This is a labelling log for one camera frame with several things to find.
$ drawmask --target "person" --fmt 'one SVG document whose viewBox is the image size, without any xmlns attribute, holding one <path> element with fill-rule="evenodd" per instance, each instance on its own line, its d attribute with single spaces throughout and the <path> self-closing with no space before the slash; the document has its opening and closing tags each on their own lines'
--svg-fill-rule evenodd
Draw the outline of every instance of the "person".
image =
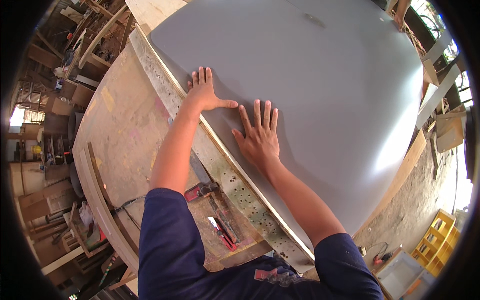
<svg viewBox="0 0 480 300">
<path fill-rule="evenodd" d="M 140 299 L 383 299 L 379 284 L 342 224 L 307 185 L 283 166 L 276 135 L 278 109 L 245 107 L 215 96 L 212 71 L 200 67 L 152 169 L 140 232 Z M 245 129 L 232 131 L 243 155 L 281 196 L 314 245 L 320 282 L 296 274 L 283 260 L 262 256 L 208 272 L 200 232 L 183 197 L 195 129 L 203 110 L 239 108 Z"/>
<path fill-rule="evenodd" d="M 390 4 L 390 0 L 372 0 L 372 2 L 384 11 L 387 10 Z M 402 32 L 405 27 L 405 14 L 407 14 L 407 9 L 410 7 L 411 3 L 412 0 L 398 0 L 398 6 L 393 20 L 398 25 L 398 30 L 400 32 Z"/>
</svg>

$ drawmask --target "navy blue t-shirt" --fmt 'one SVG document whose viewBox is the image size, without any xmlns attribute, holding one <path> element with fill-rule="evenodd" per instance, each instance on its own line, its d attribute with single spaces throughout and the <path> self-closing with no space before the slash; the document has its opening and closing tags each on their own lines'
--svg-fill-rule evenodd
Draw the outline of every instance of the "navy blue t-shirt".
<svg viewBox="0 0 480 300">
<path fill-rule="evenodd" d="M 320 282 L 301 278 L 276 258 L 259 257 L 208 272 L 200 232 L 183 195 L 154 189 L 145 199 L 140 232 L 139 298 L 382 299 L 380 287 L 346 233 L 315 247 Z"/>
</svg>

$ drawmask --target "gray panel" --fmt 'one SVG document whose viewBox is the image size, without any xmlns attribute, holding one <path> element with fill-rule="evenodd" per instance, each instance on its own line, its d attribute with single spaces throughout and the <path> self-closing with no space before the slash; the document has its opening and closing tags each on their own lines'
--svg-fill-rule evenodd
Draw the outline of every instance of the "gray panel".
<svg viewBox="0 0 480 300">
<path fill-rule="evenodd" d="M 353 234 L 377 206 L 411 139 L 422 65 L 405 34 L 369 0 L 194 0 L 151 40 L 186 89 L 211 67 L 218 97 L 280 111 L 280 158 Z M 203 115 L 293 231 L 269 183 L 241 155 L 237 110 Z"/>
</svg>

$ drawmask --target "wooden workbench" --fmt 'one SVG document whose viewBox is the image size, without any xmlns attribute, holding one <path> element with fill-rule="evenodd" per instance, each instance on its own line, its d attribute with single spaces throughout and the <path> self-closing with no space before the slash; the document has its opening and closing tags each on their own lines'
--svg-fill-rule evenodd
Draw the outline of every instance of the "wooden workbench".
<svg viewBox="0 0 480 300">
<path fill-rule="evenodd" d="M 137 23 L 150 29 L 186 4 L 181 0 L 126 2 Z M 131 43 L 116 58 L 95 91 L 72 150 L 85 196 L 96 220 L 107 231 L 113 228 L 113 221 L 105 215 L 105 212 L 109 213 L 109 208 L 100 205 L 99 201 L 105 199 L 111 206 L 120 207 L 128 200 L 147 193 L 156 153 L 168 131 L 167 120 L 175 117 L 182 101 L 182 95 L 162 70 L 154 53 L 141 40 L 138 29 L 131 33 L 130 40 Z M 238 249 L 229 252 L 207 220 L 207 216 L 215 215 L 208 199 L 190 203 L 189 209 L 205 247 L 205 267 L 210 271 L 220 270 L 247 262 L 273 248 L 297 271 L 311 269 L 312 253 L 306 252 L 292 238 L 288 226 L 282 224 L 268 201 L 262 199 L 258 189 L 245 178 L 238 166 L 232 164 L 231 158 L 205 128 L 206 124 L 201 125 L 195 133 L 192 149 L 224 192 L 216 193 L 215 201 L 241 240 Z M 89 142 L 95 165 L 90 165 L 90 170 L 85 163 L 86 157 L 90 158 Z M 185 188 L 197 183 L 198 178 L 190 169 Z M 139 227 L 143 209 L 144 200 L 140 198 L 128 205 L 125 211 L 120 211 L 114 218 L 115 225 L 125 238 L 118 239 L 114 235 L 109 238 L 135 273 L 138 272 Z"/>
</svg>

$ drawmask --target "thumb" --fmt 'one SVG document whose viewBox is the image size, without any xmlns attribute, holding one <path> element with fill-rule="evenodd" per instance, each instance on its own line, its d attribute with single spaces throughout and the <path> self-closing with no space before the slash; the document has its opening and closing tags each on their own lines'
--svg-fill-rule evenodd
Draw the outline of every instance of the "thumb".
<svg viewBox="0 0 480 300">
<path fill-rule="evenodd" d="M 243 137 L 243 134 L 236 129 L 232 129 L 232 133 L 239 147 L 242 147 L 243 143 L 245 142 L 245 138 Z"/>
<path fill-rule="evenodd" d="M 221 108 L 236 108 L 239 104 L 233 100 L 222 100 L 219 99 Z"/>
</svg>

